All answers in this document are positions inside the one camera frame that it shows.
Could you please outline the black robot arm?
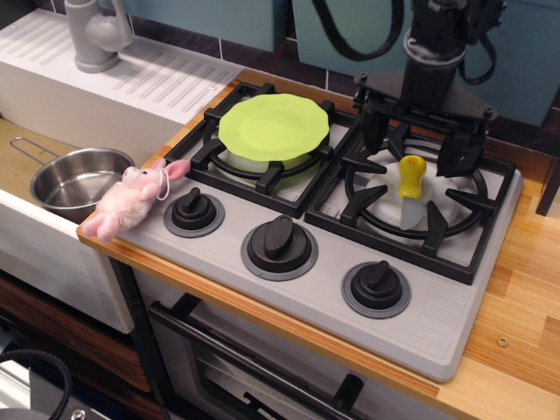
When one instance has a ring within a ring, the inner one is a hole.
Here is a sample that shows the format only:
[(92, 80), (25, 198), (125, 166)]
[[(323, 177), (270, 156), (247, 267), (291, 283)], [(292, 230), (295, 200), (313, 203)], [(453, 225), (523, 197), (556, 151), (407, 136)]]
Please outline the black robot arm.
[(469, 45), (481, 44), (490, 60), (496, 60), (487, 34), (499, 24), (504, 7), (502, 1), (415, 3), (403, 37), (406, 67), (355, 78), (353, 102), (368, 151), (380, 150), (389, 121), (395, 119), (445, 136), (438, 175), (450, 178), (474, 171), (497, 112), (466, 88), (465, 56)]

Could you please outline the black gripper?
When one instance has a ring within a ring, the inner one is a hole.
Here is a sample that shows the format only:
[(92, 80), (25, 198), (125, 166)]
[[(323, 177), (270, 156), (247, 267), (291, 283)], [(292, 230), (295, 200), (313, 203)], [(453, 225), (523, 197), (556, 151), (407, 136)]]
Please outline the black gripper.
[(437, 159), (439, 177), (469, 176), (476, 169), (496, 108), (469, 92), (455, 66), (409, 63), (403, 70), (355, 76), (365, 148), (376, 154), (389, 122), (446, 135)]

